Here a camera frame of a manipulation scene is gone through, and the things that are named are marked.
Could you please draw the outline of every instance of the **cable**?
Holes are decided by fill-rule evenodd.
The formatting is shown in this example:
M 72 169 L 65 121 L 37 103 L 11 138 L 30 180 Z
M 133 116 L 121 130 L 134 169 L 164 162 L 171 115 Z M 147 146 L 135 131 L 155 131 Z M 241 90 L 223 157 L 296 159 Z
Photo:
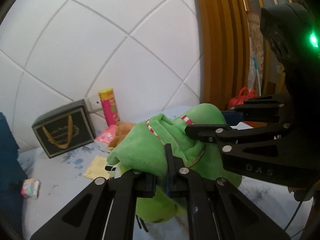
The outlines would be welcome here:
M 315 182 L 314 184 L 309 185 L 309 187 L 306 189 L 306 195 L 304 196 L 303 201 L 304 201 L 305 198 L 307 197 L 307 195 L 308 195 L 309 191 L 311 190 L 311 188 L 316 184 L 316 182 Z M 292 221 L 294 220 L 294 218 L 295 218 L 296 214 L 298 213 L 299 208 L 301 207 L 303 201 L 301 201 L 301 202 L 299 203 L 299 205 L 297 206 L 297 208 L 296 208 L 294 214 L 292 215 L 289 223 L 288 223 L 287 226 L 284 228 L 284 231 L 286 231 L 286 230 L 288 229 L 288 227 L 290 226 L 290 224 L 291 224 Z
M 143 221 L 142 218 L 140 218 L 140 222 L 141 222 L 141 225 L 142 225 L 143 229 L 148 233 L 149 230 L 148 230 L 148 228 L 146 227 L 146 224 L 144 223 L 144 221 Z
M 137 219 L 137 222 L 138 222 L 138 227 L 140 228 L 140 229 L 142 229 L 142 227 L 141 227 L 141 224 L 140 224 L 140 221 L 139 221 L 139 217 L 136 215 L 136 219 Z
M 289 221 L 289 223 L 287 224 L 287 226 L 284 228 L 284 231 L 286 231 L 287 229 L 288 229 L 288 227 L 289 227 L 289 225 L 292 223 L 292 221 L 294 220 L 294 218 L 295 218 L 295 216 L 296 216 L 296 214 L 298 213 L 298 211 L 299 211 L 299 208 L 301 207 L 301 205 L 302 205 L 302 202 L 303 201 L 301 201 L 300 203 L 299 203 L 299 205 L 297 206 L 297 208 L 296 208 L 296 210 L 295 210 L 295 212 L 294 212 L 294 214 L 292 215 L 292 217 L 291 217 L 291 219 L 290 219 L 290 221 Z
M 298 235 L 299 233 L 301 233 L 305 228 L 301 229 L 298 233 L 295 233 L 293 236 L 290 236 L 290 238 L 294 238 L 296 235 Z

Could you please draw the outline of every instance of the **brown teddy bear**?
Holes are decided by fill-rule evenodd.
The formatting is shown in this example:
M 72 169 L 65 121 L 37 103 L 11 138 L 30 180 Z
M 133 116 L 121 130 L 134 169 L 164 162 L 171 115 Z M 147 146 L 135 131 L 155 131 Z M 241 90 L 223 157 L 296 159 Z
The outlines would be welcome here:
M 131 131 L 132 127 L 135 126 L 135 123 L 130 122 L 117 122 L 116 126 L 118 127 L 116 130 L 116 136 L 109 143 L 109 149 L 113 150 L 118 146 L 119 143 L 127 136 L 127 134 Z

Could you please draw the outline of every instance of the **red bag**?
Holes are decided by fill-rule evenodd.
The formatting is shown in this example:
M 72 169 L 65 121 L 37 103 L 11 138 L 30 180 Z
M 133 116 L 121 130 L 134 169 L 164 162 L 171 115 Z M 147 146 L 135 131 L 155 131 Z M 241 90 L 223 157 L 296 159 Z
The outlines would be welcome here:
M 228 109 L 233 106 L 243 105 L 243 101 L 248 98 L 257 97 L 257 92 L 255 90 L 249 91 L 247 87 L 241 88 L 239 94 L 235 98 L 231 98 L 228 104 Z

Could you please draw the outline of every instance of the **yellow paper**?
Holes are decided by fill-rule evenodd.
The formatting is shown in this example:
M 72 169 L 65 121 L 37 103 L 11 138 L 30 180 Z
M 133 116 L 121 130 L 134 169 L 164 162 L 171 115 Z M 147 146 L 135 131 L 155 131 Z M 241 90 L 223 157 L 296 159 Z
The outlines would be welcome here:
M 96 156 L 83 176 L 89 179 L 96 179 L 98 177 L 109 179 L 110 175 L 105 170 L 105 166 L 107 165 L 108 163 L 106 157 Z

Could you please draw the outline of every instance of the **red and white striped ribbon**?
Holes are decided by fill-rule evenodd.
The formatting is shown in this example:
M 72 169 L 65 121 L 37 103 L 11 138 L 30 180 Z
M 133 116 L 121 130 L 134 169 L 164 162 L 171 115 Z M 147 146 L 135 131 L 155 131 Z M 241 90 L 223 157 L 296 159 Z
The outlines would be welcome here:
M 187 124 L 193 124 L 193 122 L 186 115 L 182 116 L 181 119 Z
M 193 124 L 193 122 L 192 122 L 186 115 L 182 116 L 181 119 L 182 119 L 183 121 L 185 121 L 187 124 Z M 157 136 L 157 137 L 159 138 L 159 140 L 163 143 L 163 141 L 162 141 L 161 138 L 157 135 L 157 133 L 155 132 L 155 130 L 153 130 L 153 128 L 150 126 L 150 123 L 149 123 L 149 122 L 150 122 L 150 119 L 148 119 L 148 120 L 146 121 L 146 125 L 147 125 L 149 131 L 152 132 L 155 136 Z
M 147 122 L 146 122 L 146 124 L 147 124 L 147 126 L 148 126 L 148 128 L 149 128 L 149 131 L 152 132 L 155 136 L 157 136 L 160 141 L 162 141 L 162 140 L 160 139 L 160 137 L 157 135 L 157 133 L 155 132 L 155 130 L 153 130 L 153 128 L 150 126 L 149 121 L 150 121 L 150 119 L 148 119 Z
M 185 121 L 186 124 L 193 124 L 193 122 L 192 122 L 186 115 L 182 116 L 181 119 L 182 119 L 183 121 Z M 159 140 L 163 143 L 163 141 L 162 141 L 161 138 L 157 135 L 157 133 L 155 132 L 155 130 L 153 130 L 153 128 L 150 126 L 149 121 L 150 121 L 150 119 L 148 119 L 148 120 L 146 121 L 146 125 L 147 125 L 149 131 L 152 132 L 155 136 L 157 136 L 157 137 L 159 138 Z M 202 154 L 203 154 L 203 151 L 202 151 L 202 153 L 199 155 L 199 157 L 195 160 L 195 162 L 193 162 L 191 165 L 188 166 L 188 168 L 190 168 L 190 167 L 192 167 L 193 165 L 195 165 L 195 164 L 198 162 L 198 160 L 201 158 Z

